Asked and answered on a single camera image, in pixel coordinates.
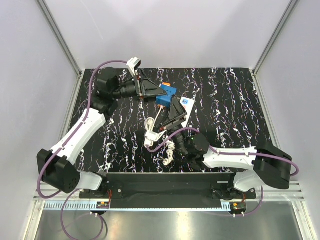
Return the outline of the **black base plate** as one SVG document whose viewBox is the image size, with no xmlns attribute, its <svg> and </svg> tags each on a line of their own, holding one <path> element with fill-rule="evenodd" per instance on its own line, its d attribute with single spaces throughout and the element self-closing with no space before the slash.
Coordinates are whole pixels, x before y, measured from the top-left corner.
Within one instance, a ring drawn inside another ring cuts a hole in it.
<svg viewBox="0 0 320 240">
<path fill-rule="evenodd" d="M 231 187 L 233 173 L 109 173 L 112 210 L 213 209 L 222 200 L 254 200 Z"/>
</svg>

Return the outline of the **blue cube adapter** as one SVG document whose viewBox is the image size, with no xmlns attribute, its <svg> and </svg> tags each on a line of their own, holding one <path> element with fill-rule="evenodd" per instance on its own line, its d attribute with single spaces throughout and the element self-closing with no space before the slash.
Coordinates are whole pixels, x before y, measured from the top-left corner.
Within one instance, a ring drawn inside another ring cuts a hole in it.
<svg viewBox="0 0 320 240">
<path fill-rule="evenodd" d="M 165 90 L 166 95 L 156 97 L 155 103 L 159 106 L 169 108 L 171 105 L 172 97 L 177 93 L 177 88 L 172 87 L 169 83 L 162 83 L 160 88 Z"/>
</svg>

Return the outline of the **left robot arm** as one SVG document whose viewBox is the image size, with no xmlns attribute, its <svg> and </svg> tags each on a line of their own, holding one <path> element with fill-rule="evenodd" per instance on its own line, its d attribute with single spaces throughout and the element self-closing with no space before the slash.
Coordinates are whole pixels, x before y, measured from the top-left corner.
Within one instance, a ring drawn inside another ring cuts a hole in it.
<svg viewBox="0 0 320 240">
<path fill-rule="evenodd" d="M 78 189 L 90 190 L 95 197 L 103 198 L 108 193 L 106 177 L 77 170 L 74 166 L 81 150 L 113 116 L 119 99 L 134 98 L 147 103 L 166 94 L 159 85 L 140 77 L 137 70 L 132 79 L 125 82 L 120 81 L 113 67 L 95 70 L 89 84 L 88 107 L 78 122 L 50 150 L 38 152 L 37 183 L 44 182 L 66 194 Z"/>
</svg>

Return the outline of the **black marble mat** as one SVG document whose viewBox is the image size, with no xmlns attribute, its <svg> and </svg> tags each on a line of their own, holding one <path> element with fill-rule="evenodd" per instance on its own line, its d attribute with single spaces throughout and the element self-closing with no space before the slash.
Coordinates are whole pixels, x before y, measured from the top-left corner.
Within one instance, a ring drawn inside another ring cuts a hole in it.
<svg viewBox="0 0 320 240">
<path fill-rule="evenodd" d="M 187 126 L 203 133 L 211 146 L 247 148 L 271 140 L 257 89 L 248 68 L 145 68 L 154 83 L 169 83 L 177 94 L 195 100 Z M 144 146 L 145 120 L 162 118 L 154 103 L 121 99 L 112 118 L 90 139 L 75 168 L 108 173 L 190 173 L 186 159 L 176 154 L 168 166 L 161 148 Z"/>
</svg>

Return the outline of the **white power strip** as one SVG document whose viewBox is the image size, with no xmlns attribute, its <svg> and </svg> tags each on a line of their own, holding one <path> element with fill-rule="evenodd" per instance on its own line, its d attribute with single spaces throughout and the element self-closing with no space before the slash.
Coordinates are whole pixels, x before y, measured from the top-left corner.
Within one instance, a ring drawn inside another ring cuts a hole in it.
<svg viewBox="0 0 320 240">
<path fill-rule="evenodd" d="M 182 104 L 187 113 L 187 115 L 185 116 L 185 121 L 181 124 L 183 128 L 186 128 L 195 104 L 195 100 L 187 97 L 182 97 L 180 103 Z"/>
</svg>

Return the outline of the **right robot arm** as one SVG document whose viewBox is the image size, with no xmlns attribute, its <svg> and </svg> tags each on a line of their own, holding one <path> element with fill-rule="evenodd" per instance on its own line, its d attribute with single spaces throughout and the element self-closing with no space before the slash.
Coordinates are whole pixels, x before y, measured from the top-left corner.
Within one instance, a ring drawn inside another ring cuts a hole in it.
<svg viewBox="0 0 320 240">
<path fill-rule="evenodd" d="M 244 192 L 260 186 L 287 190 L 294 167 L 292 157 L 266 142 L 247 148 L 217 148 L 210 145 L 207 138 L 194 128 L 183 127 L 187 120 L 186 104 L 173 96 L 169 100 L 156 100 L 165 107 L 167 114 L 158 124 L 161 132 L 168 133 L 177 153 L 185 157 L 195 170 L 230 168 L 240 169 L 227 185 L 228 195 L 239 198 Z"/>
</svg>

